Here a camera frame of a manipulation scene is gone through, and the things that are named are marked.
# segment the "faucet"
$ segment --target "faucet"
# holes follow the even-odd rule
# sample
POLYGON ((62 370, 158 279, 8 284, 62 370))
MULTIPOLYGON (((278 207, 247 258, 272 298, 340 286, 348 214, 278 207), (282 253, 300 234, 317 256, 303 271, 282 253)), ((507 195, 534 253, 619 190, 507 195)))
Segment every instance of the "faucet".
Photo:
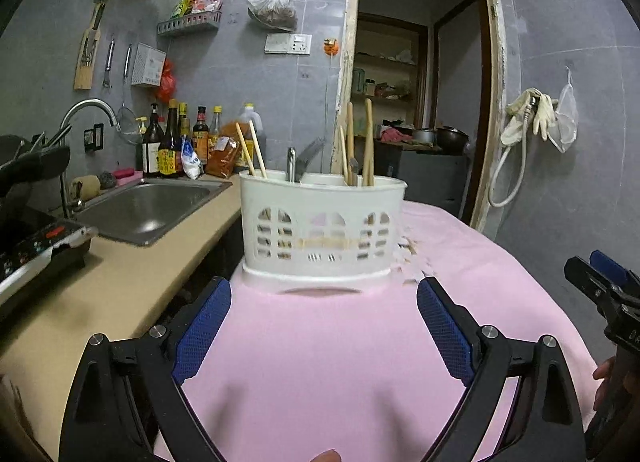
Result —
MULTIPOLYGON (((80 111, 82 108, 88 108, 89 106, 100 108, 107 115, 109 124, 112 127, 116 127, 117 130, 120 130, 120 124, 118 123, 118 119, 115 112, 113 111, 113 108, 111 108, 111 106, 109 106, 106 102, 100 100, 99 98, 87 98, 71 106, 71 108, 69 108, 69 111, 67 111, 65 116, 63 117, 62 122, 60 123, 60 129, 64 129, 78 111, 80 111)), ((60 139, 58 145, 65 145, 64 137, 60 139)), ((78 198, 78 201, 76 201, 76 203, 74 204, 69 203, 69 191, 68 185, 66 183, 66 171, 63 171, 60 175, 60 198, 62 199, 62 211, 65 214, 65 218, 69 218, 71 216, 70 210, 79 211, 83 207, 82 200, 80 200, 80 198, 78 198)))

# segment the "hose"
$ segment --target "hose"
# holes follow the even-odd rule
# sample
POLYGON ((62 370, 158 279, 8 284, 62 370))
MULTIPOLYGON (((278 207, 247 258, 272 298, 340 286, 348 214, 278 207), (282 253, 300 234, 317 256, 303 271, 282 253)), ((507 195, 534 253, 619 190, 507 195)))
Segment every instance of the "hose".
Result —
POLYGON ((511 149, 513 149, 514 147, 514 146, 509 146, 507 150, 500 157, 500 161, 498 162, 498 167, 495 169, 494 177, 491 179, 488 198, 489 198, 489 204, 492 207, 496 207, 496 208, 504 207, 505 205, 511 203, 511 201, 515 198, 516 194, 518 194, 518 190, 520 189, 520 185, 522 184, 522 179, 524 178, 524 169, 527 164, 527 127, 529 127, 529 115, 531 113, 531 109, 536 105, 536 102, 537 102, 537 99, 535 97, 532 97, 529 103, 529 106, 527 106, 527 108, 524 111, 524 121, 522 122, 522 139, 520 140, 520 142, 522 142, 522 159, 520 160, 520 175, 518 176, 518 181, 516 182, 516 185, 513 188, 513 191, 511 191, 511 193, 509 193, 509 195, 503 201, 496 202, 494 200, 494 190, 495 190, 495 185, 497 184, 497 181, 498 181, 498 175, 500 174, 500 170, 502 169, 502 166, 504 166, 504 163, 506 162, 507 157, 511 152, 511 149))

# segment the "beige countertop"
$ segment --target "beige countertop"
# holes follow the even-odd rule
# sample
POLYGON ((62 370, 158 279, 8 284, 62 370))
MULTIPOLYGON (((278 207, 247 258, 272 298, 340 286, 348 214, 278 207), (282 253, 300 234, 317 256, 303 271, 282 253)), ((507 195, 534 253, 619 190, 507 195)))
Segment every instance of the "beige countertop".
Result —
POLYGON ((66 398, 89 337, 101 332, 112 341, 127 339, 154 324, 240 215, 240 180, 230 181, 151 247, 94 238, 86 266, 30 307, 0 339, 0 373, 20 389, 36 440, 54 460, 66 398))

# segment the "blue gripper pad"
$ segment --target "blue gripper pad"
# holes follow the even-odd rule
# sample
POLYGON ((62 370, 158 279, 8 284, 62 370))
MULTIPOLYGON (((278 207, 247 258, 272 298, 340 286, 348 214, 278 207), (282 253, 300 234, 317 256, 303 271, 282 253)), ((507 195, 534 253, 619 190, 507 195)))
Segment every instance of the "blue gripper pad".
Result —
POLYGON ((182 384, 185 379, 192 378, 197 374, 230 307, 231 287, 229 282, 224 279, 209 296, 178 343, 174 371, 172 372, 178 384, 182 384))
POLYGON ((598 250, 591 252, 589 264, 619 287, 626 285, 626 268, 613 261, 603 252, 598 250))
POLYGON ((469 386, 474 378, 471 345, 426 279, 418 285, 417 301, 422 319, 451 377, 469 386))

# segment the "red button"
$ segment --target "red button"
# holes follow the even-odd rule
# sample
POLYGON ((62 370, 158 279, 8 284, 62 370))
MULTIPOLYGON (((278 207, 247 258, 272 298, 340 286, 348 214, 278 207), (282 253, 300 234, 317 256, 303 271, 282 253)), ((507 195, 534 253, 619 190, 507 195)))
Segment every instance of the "red button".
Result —
POLYGON ((64 225, 60 225, 59 227, 56 227, 53 231, 49 231, 46 236, 47 238, 55 238, 57 235, 59 235, 62 231, 64 231, 64 225))

